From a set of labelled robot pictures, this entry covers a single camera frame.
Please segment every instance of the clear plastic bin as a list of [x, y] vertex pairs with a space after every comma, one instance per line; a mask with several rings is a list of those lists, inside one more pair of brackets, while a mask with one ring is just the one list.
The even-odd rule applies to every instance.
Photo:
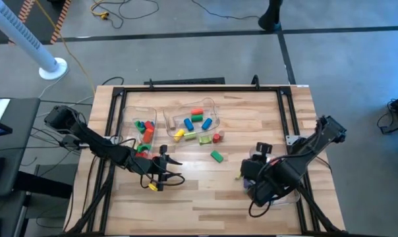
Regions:
[[[126, 106], [123, 109], [122, 114], [122, 125], [120, 127], [119, 136], [120, 139], [127, 140], [130, 138], [135, 138], [136, 143], [134, 148], [136, 149], [139, 146], [139, 143], [146, 144], [143, 140], [144, 135], [140, 133], [139, 129], [137, 129], [135, 122], [153, 122], [155, 126], [157, 126], [157, 111], [154, 108], [150, 107], [135, 107], [135, 106]], [[148, 154], [148, 157], [152, 157], [152, 148], [154, 147], [154, 140], [156, 137], [156, 132], [152, 135], [152, 141], [148, 144], [151, 145], [151, 150], [145, 151]], [[132, 147], [133, 142], [129, 141], [122, 145], [127, 145]]]
[[[203, 121], [200, 122], [192, 122], [194, 130], [188, 131], [185, 126], [185, 119], [191, 119], [191, 111], [193, 109], [203, 109]], [[215, 129], [219, 126], [219, 117], [217, 115], [217, 107], [215, 106], [215, 102], [211, 98], [205, 98], [199, 102], [188, 103], [185, 105], [179, 105], [174, 107], [168, 107], [163, 110], [164, 118], [165, 118], [165, 126], [167, 129], [168, 136], [175, 137], [175, 134], [183, 129], [185, 133], [195, 132], [196, 139], [199, 139], [201, 136], [210, 136], [215, 133]], [[206, 119], [212, 119], [211, 126], [207, 130], [202, 129], [202, 125]], [[170, 129], [170, 120], [173, 119], [175, 123], [175, 129]]]

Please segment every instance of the green block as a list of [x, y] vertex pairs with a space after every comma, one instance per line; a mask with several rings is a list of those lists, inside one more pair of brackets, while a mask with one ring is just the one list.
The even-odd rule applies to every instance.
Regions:
[[211, 152], [211, 156], [212, 156], [216, 161], [218, 161], [218, 163], [221, 163], [221, 162], [223, 162], [223, 160], [224, 160], [224, 157], [223, 157], [220, 153], [218, 153], [218, 151], [213, 151], [213, 152]]
[[196, 132], [189, 132], [184, 134], [185, 140], [193, 140], [196, 138]]
[[203, 115], [192, 115], [192, 122], [200, 122], [202, 120], [204, 120]]
[[151, 150], [151, 145], [150, 144], [142, 144], [140, 146], [138, 146], [138, 153], [141, 153], [144, 150]]
[[211, 137], [210, 136], [203, 136], [199, 138], [199, 144], [204, 145], [204, 144], [210, 144], [212, 143]]
[[134, 122], [134, 125], [137, 127], [137, 129], [139, 130], [139, 132], [140, 132], [141, 134], [143, 134], [143, 133], [145, 132], [146, 128], [141, 127], [140, 121]]

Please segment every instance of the yellow cylinder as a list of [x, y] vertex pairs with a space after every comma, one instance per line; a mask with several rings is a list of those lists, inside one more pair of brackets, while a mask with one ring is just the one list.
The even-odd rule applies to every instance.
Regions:
[[175, 135], [174, 135], [174, 141], [178, 142], [180, 139], [183, 137], [185, 134], [185, 131], [183, 129], [180, 129]]

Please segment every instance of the gray floor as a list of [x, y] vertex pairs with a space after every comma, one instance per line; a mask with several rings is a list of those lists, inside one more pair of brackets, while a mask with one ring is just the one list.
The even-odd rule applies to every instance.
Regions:
[[[233, 16], [261, 15], [268, 0], [197, 0], [210, 11]], [[157, 0], [160, 11], [127, 20], [120, 30], [89, 13], [89, 1], [73, 1], [65, 37], [257, 30], [256, 19], [210, 16], [189, 0]], [[134, 0], [127, 15], [154, 5]], [[284, 29], [398, 26], [398, 0], [286, 0]], [[332, 115], [348, 129], [346, 142], [328, 149], [335, 187], [347, 230], [398, 236], [398, 133], [382, 136], [376, 121], [398, 97], [398, 32], [301, 34], [285, 36], [298, 84], [309, 84], [319, 115]], [[154, 80], [224, 76], [228, 84], [247, 84], [258, 74], [265, 84], [288, 84], [276, 36], [224, 36], [69, 43], [96, 85], [112, 76], [126, 84]], [[61, 43], [47, 46], [65, 58], [71, 71], [44, 99], [77, 101], [92, 95], [90, 85]], [[18, 48], [0, 45], [0, 96], [36, 97], [49, 85], [39, 79], [36, 63]], [[54, 104], [42, 104], [39, 113]], [[77, 106], [85, 115], [90, 108]], [[37, 119], [41, 128], [42, 119]], [[42, 142], [30, 140], [30, 144]], [[52, 165], [66, 151], [27, 150], [23, 163]], [[71, 155], [63, 163], [77, 163]], [[34, 165], [22, 170], [32, 171]], [[58, 220], [42, 220], [60, 225]], [[30, 223], [27, 236], [51, 234]]]

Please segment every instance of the blue cylinder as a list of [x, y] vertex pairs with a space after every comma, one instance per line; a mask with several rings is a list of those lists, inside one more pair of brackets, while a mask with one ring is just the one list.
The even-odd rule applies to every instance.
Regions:
[[211, 126], [211, 123], [212, 123], [212, 119], [207, 118], [202, 125], [202, 129], [207, 130]]
[[190, 121], [190, 119], [188, 119], [188, 118], [185, 119], [185, 125], [186, 125], [187, 130], [189, 130], [189, 131], [194, 130], [193, 124]]

